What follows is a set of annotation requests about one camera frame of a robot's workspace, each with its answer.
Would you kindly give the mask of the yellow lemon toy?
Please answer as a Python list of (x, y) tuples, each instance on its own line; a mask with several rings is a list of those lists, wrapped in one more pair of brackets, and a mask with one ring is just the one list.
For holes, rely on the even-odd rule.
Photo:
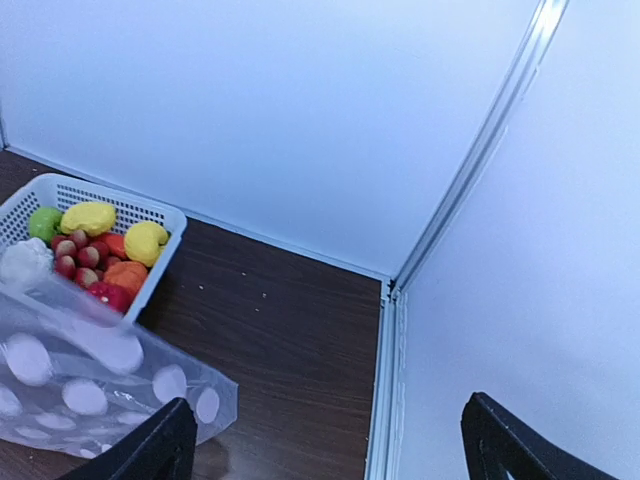
[(130, 260), (151, 268), (168, 240), (169, 234), (163, 226), (153, 221), (138, 222), (124, 236), (126, 254)]

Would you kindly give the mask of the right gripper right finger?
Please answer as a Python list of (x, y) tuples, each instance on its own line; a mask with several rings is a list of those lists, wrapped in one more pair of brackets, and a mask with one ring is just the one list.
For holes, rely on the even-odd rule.
[(484, 392), (466, 403), (461, 431), (471, 479), (610, 479), (557, 447)]

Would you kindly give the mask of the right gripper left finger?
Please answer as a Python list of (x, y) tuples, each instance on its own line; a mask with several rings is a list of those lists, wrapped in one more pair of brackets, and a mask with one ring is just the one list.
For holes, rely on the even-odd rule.
[(183, 398), (175, 398), (124, 439), (62, 480), (189, 479), (196, 421)]

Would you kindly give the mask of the red bell pepper toy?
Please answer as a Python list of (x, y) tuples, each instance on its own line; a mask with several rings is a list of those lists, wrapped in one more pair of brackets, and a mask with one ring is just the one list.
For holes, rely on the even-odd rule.
[(88, 292), (102, 304), (122, 315), (127, 313), (132, 303), (129, 292), (119, 285), (97, 281), (89, 286)]

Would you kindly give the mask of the clear dotted zip bag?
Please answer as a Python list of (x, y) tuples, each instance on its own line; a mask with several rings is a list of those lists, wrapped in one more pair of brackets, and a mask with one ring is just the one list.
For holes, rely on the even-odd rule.
[(1, 437), (94, 458), (175, 398), (203, 443), (238, 416), (218, 370), (55, 276), (1, 287)]

